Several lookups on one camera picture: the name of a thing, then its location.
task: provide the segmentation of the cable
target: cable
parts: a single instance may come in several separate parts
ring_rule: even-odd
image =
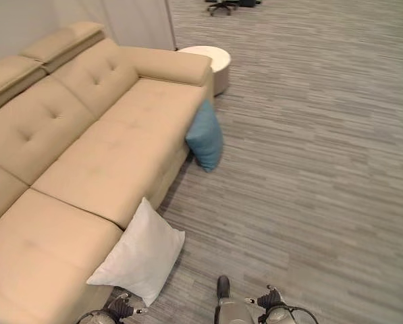
[[[305,309],[305,308],[297,307],[297,306],[288,306],[288,305],[277,305],[277,306],[273,306],[273,307],[271,307],[271,308],[269,309],[269,312],[268,312],[267,316],[268,316],[272,311],[274,311],[275,309],[278,309],[278,308],[286,309],[287,311],[290,312],[291,316],[292,316],[292,313],[293,313],[294,311],[302,311],[302,312],[305,312],[306,314],[308,314],[309,316],[311,316],[311,318],[314,320],[315,324],[319,324],[318,321],[317,321],[317,319],[315,318],[314,314],[312,314],[309,310],[307,310],[307,309]]]

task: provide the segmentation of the floor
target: floor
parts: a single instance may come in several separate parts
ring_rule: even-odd
[[[238,298],[271,283],[320,323],[403,323],[403,0],[206,6],[171,1],[178,47],[232,56],[223,157],[172,186],[160,214],[186,243],[128,323],[212,323],[221,274]]]

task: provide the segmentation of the round side table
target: round side table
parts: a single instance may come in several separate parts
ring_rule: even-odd
[[[211,57],[213,70],[213,94],[223,93],[228,87],[231,56],[227,51],[213,46],[192,46],[180,49],[179,52],[193,53]]]

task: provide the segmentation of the chair base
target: chair base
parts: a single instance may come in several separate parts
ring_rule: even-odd
[[[227,10],[227,15],[230,16],[231,12],[232,12],[230,7],[233,7],[234,10],[237,10],[237,8],[239,8],[239,5],[237,3],[223,1],[223,2],[218,2],[213,5],[208,6],[207,11],[210,12],[210,16],[213,16],[215,14],[216,10],[218,10],[219,8],[224,8]]]

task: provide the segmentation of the white pillow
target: white pillow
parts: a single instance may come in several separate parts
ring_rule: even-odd
[[[161,292],[184,240],[185,232],[172,228],[143,198],[119,242],[87,283],[125,288],[150,306]]]

